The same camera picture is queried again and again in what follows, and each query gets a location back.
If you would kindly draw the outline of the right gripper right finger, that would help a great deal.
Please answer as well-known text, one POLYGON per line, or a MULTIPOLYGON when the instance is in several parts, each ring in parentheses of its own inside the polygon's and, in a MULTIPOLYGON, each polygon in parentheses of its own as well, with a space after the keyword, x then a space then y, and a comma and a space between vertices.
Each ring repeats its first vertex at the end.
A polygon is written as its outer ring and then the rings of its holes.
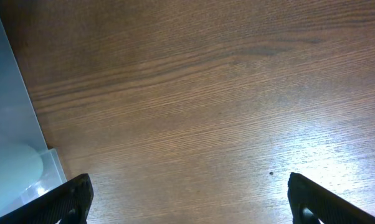
POLYGON ((288 201, 293 224, 375 223, 375 217, 299 173, 288 180, 288 201))

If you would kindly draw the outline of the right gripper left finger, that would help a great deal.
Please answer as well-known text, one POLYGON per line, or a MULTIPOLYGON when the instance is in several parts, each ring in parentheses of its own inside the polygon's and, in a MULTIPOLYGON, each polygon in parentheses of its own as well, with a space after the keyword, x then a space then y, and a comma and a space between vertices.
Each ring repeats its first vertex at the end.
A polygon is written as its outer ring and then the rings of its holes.
POLYGON ((0 217, 0 224, 86 224, 93 196, 89 175, 80 174, 0 217))

